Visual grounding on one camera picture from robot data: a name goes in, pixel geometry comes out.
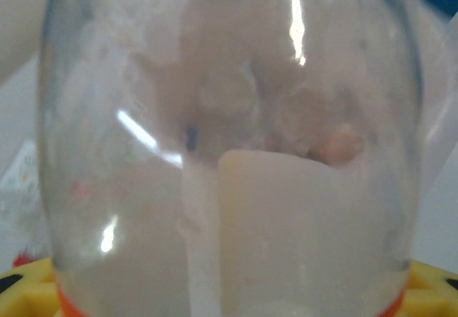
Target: plastic wrapper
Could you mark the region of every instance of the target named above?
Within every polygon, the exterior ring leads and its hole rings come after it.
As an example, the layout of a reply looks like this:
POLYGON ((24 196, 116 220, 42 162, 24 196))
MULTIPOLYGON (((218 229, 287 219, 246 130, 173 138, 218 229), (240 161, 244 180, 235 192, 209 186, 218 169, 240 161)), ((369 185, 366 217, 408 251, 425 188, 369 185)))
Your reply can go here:
POLYGON ((458 15, 448 21, 423 3, 419 9, 426 133, 424 195, 458 141, 458 15))
POLYGON ((0 181, 0 230, 18 254, 38 260, 49 255, 49 236, 40 204, 36 145, 27 140, 0 181))

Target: bottle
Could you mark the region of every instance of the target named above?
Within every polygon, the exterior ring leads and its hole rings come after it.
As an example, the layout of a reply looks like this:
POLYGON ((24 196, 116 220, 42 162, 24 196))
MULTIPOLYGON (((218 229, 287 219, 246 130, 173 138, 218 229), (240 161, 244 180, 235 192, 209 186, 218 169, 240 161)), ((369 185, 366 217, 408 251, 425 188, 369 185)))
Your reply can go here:
POLYGON ((410 4, 50 0, 66 316, 393 316, 419 194, 410 4))

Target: yellow plastic base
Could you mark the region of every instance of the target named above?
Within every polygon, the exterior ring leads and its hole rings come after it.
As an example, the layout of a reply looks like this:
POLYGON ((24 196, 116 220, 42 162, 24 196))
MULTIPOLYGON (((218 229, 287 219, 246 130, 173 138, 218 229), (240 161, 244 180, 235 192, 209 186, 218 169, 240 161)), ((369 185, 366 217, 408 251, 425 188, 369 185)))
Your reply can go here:
MULTIPOLYGON (((62 317, 53 280, 50 259, 4 273, 0 317, 62 317)), ((458 275, 414 261, 396 317, 458 317, 458 275)))

